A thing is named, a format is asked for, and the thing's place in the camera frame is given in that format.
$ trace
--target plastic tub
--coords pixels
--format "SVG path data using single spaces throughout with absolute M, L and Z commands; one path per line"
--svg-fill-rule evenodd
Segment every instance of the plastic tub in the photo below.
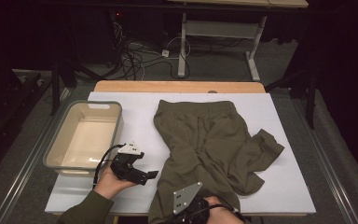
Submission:
M 118 102 L 73 102 L 49 144 L 44 164 L 60 175 L 94 176 L 103 154 L 118 144 L 121 113 Z

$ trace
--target gray floor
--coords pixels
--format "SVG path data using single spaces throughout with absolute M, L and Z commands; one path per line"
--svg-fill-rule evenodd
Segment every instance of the gray floor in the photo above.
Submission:
M 187 80 L 251 81 L 249 68 L 243 58 L 246 48 L 249 48 L 249 42 L 245 41 L 235 48 L 213 50 L 202 57 L 190 54 L 187 58 L 190 77 Z M 295 49 L 295 42 L 283 45 L 275 41 L 263 43 L 255 57 L 261 83 L 267 85 L 279 79 Z M 192 51 L 203 53 L 196 48 Z M 145 54 L 143 57 L 146 60 L 153 58 L 153 55 Z M 176 72 L 176 60 L 170 62 L 173 72 Z M 96 65 L 90 68 L 100 73 L 106 70 Z M 137 79 L 172 80 L 170 67 L 161 63 L 146 68 L 145 74 L 142 69 Z M 94 83 L 88 82 L 81 75 L 79 83 L 77 88 L 70 91 L 66 101 L 87 99 Z M 310 187 L 310 196 L 317 213 L 306 217 L 264 217 L 264 223 L 358 223 L 358 165 L 329 117 L 323 97 L 318 93 L 316 129 L 313 131 L 304 121 L 302 100 L 290 99 L 287 90 L 275 90 L 271 95 L 304 179 Z M 57 177 L 42 162 L 43 150 L 51 135 L 46 135 L 46 138 L 40 136 L 42 133 L 51 133 L 48 129 L 57 128 L 57 119 L 62 114 L 51 117 L 50 110 L 51 89 L 24 122 L 21 133 L 2 161 L 0 223 L 54 223 L 56 220 L 54 215 L 44 212 Z M 24 166 L 29 163 L 27 160 L 34 161 L 34 166 Z M 262 220 L 255 217 L 253 222 L 262 223 Z

